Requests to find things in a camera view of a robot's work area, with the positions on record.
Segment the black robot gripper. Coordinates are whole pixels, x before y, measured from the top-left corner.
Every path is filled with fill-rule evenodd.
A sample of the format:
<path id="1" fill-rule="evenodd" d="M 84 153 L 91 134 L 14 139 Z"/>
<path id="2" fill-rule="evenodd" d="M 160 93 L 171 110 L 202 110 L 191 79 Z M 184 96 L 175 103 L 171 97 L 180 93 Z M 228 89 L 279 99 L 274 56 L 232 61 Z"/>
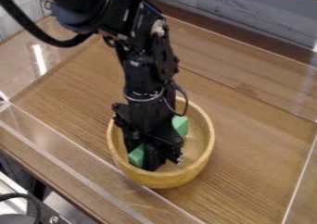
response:
<path id="1" fill-rule="evenodd" d="M 124 136 L 128 163 L 147 171 L 157 170 L 167 161 L 176 164 L 184 139 L 174 129 L 172 118 L 184 114 L 175 111 L 175 97 L 115 103 L 111 109 Z"/>

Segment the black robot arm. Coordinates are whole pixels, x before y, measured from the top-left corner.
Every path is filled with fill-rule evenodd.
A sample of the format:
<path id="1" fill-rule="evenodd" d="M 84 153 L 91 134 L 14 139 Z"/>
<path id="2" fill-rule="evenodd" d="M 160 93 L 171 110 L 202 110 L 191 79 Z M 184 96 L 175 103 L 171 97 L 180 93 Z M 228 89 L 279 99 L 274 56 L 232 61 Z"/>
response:
<path id="1" fill-rule="evenodd" d="M 115 49 L 124 72 L 125 102 L 111 107 L 121 129 L 125 150 L 141 151 L 139 168 L 155 171 L 182 157 L 183 138 L 172 119 L 174 75 L 178 57 L 160 11 L 145 0 L 49 0 L 52 14 L 68 30 L 99 33 Z"/>

